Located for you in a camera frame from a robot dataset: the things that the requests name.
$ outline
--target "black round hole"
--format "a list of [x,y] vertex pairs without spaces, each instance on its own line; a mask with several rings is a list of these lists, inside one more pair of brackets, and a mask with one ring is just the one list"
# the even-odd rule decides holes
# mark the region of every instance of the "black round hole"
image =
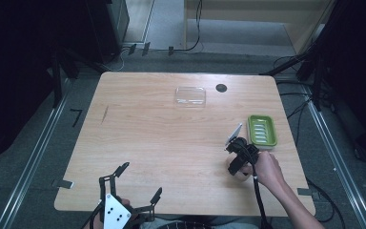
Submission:
[[225,84],[218,84],[216,85],[216,90],[221,92],[221,93],[225,93],[227,92],[227,86]]

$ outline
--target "black cable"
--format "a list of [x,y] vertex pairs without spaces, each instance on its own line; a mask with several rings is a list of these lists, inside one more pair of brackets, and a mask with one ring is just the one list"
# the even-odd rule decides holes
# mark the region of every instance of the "black cable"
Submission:
[[299,116],[298,116],[298,125],[296,127],[296,139],[295,139],[295,147],[298,145],[298,140],[299,140],[299,127],[301,126],[301,117],[302,117],[302,113],[304,112],[305,107],[308,105],[308,102],[304,102],[301,108],[301,111],[299,112]]
[[[276,64],[279,60],[284,59],[284,58],[289,58],[289,60],[291,60],[291,59],[297,59],[297,55],[281,56],[281,57],[277,58],[277,59],[273,62],[273,69],[275,69],[275,64]],[[291,66],[291,68],[292,68],[294,71],[298,72],[298,70],[297,70],[296,68],[294,68],[294,65],[293,65],[293,66]]]
[[254,167],[255,163],[254,163],[253,158],[251,157],[251,153],[249,153],[248,149],[246,149],[246,147],[244,147],[241,144],[234,143],[234,142],[232,142],[231,144],[238,145],[239,147],[244,149],[248,158],[250,159],[249,162],[251,162],[252,170],[253,170],[253,177],[254,177],[254,192],[256,195],[257,205],[259,207],[260,216],[261,216],[261,229],[273,229],[272,225],[267,221],[267,218],[266,218],[266,213],[264,211],[264,205],[263,205],[263,201],[261,199],[260,189],[258,186],[257,172],[256,172],[256,168]]
[[309,185],[313,186],[314,188],[317,189],[317,191],[322,195],[324,196],[332,205],[332,208],[337,212],[338,214],[338,217],[340,218],[340,221],[341,221],[341,226],[343,229],[346,228],[346,225],[344,223],[344,218],[343,216],[341,215],[341,212],[340,210],[338,209],[337,205],[332,201],[332,199],[329,197],[329,195],[323,190],[321,189],[320,187],[318,187],[317,185],[315,185],[313,182],[311,182],[307,177],[305,177],[307,179],[307,182]]
[[303,82],[299,82],[299,81],[288,81],[288,80],[276,81],[275,85],[278,85],[278,84],[298,84],[298,85],[313,87],[313,85],[308,84],[308,83],[303,83]]
[[288,119],[288,118],[290,118],[290,117],[292,117],[293,115],[297,114],[298,112],[300,112],[300,111],[301,111],[301,109],[302,109],[306,104],[308,104],[311,100],[312,100],[311,98],[308,98],[308,100],[306,100],[305,102],[302,102],[302,104],[301,104],[300,106],[298,106],[297,108],[295,108],[295,110],[294,110],[291,114],[287,115],[287,119]]
[[93,212],[91,212],[91,215],[85,221],[85,223],[83,224],[83,226],[81,227],[81,229],[85,228],[85,226],[87,224],[89,224],[89,228],[90,229],[93,229],[94,218],[96,217],[96,215],[99,213],[99,211],[102,208],[103,208],[103,203],[102,202],[100,202],[99,204],[97,204],[96,208],[94,208]]
[[187,50],[174,50],[174,51],[178,51],[178,52],[188,52],[191,51],[192,49],[194,49],[198,42],[200,41],[200,20],[201,20],[201,12],[203,10],[203,0],[199,0],[198,1],[198,5],[197,5],[197,11],[195,12],[195,22],[197,25],[197,32],[198,32],[198,36],[197,36],[197,41],[194,43],[194,45],[187,49]]
[[332,207],[332,213],[331,213],[331,215],[327,219],[318,219],[319,222],[328,222],[328,221],[330,221],[330,220],[332,220],[334,218],[334,216],[335,216],[335,209],[334,209],[334,207],[332,205],[331,205],[331,207]]
[[[173,52],[189,52],[191,50],[193,50],[199,43],[200,41],[200,20],[201,20],[201,14],[202,14],[202,10],[203,10],[203,0],[199,0],[198,1],[198,5],[197,5],[197,10],[195,12],[195,24],[197,26],[197,40],[194,43],[194,45],[186,50],[173,50]],[[158,51],[158,52],[169,52],[169,50],[151,50],[151,51]]]
[[312,96],[311,94],[304,94],[304,93],[285,93],[285,94],[280,94],[280,96],[283,95],[305,95],[305,96]]

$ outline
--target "human arm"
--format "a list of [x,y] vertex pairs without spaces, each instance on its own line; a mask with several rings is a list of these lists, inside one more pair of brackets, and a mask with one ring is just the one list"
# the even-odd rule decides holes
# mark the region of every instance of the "human arm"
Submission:
[[[294,228],[324,228],[322,224],[305,208],[281,172],[277,159],[267,151],[260,152],[254,166],[258,181],[278,199],[289,216]],[[242,173],[252,174],[252,166],[244,166]]]

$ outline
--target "white object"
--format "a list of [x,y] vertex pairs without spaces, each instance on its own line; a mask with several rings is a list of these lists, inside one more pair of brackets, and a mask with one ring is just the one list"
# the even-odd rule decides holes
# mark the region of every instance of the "white object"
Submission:
[[240,132],[240,128],[242,127],[242,122],[239,123],[236,127],[236,129],[234,129],[233,133],[228,136],[228,139],[227,141],[225,142],[225,146],[228,145],[228,143],[230,143],[230,141],[232,141],[235,137],[237,137],[239,135],[239,132]]
[[122,229],[131,213],[111,194],[106,195],[104,229]]

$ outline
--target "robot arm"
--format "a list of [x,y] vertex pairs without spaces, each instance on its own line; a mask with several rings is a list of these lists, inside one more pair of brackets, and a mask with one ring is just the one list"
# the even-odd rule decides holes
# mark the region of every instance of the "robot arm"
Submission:
[[[130,165],[129,162],[119,166],[111,175],[101,177],[99,179],[100,185],[100,203],[91,214],[90,228],[93,226],[93,219],[97,214],[100,214],[100,220],[104,223],[104,229],[122,229],[132,228],[133,226],[145,221],[154,220],[154,207],[160,200],[162,188],[159,188],[150,201],[150,205],[138,208],[131,206],[124,206],[121,197],[116,194],[115,178],[120,177],[121,174]],[[110,193],[106,194],[106,182],[110,183]],[[149,212],[149,214],[139,215],[140,213]],[[137,218],[131,219],[133,215],[138,215]]]

